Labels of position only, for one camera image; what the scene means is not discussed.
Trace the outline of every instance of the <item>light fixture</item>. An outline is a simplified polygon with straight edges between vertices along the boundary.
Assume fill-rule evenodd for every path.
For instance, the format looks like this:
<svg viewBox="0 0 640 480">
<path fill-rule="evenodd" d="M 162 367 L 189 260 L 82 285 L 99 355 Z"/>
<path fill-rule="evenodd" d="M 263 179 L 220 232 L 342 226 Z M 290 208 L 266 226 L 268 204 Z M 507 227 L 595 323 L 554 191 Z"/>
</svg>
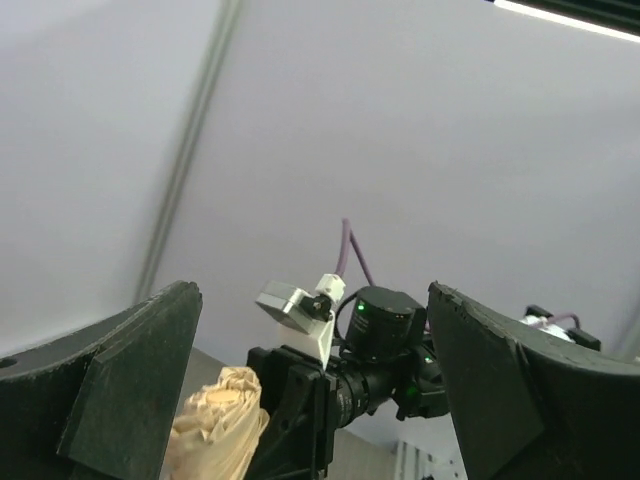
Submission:
<svg viewBox="0 0 640 480">
<path fill-rule="evenodd" d="M 531 17 L 541 18 L 550 22 L 560 23 L 569 27 L 579 28 L 581 30 L 587 30 L 593 33 L 599 33 L 601 35 L 607 35 L 609 37 L 620 38 L 622 40 L 628 40 L 630 42 L 640 43 L 640 37 L 631 35 L 630 33 L 620 32 L 612 28 L 601 27 L 589 22 L 583 22 L 582 20 L 576 20 L 574 18 L 565 17 L 556 13 L 545 12 L 544 10 L 538 10 L 537 8 L 521 5 L 509 0 L 494 0 L 494 5 L 512 12 L 522 13 Z"/>
</svg>

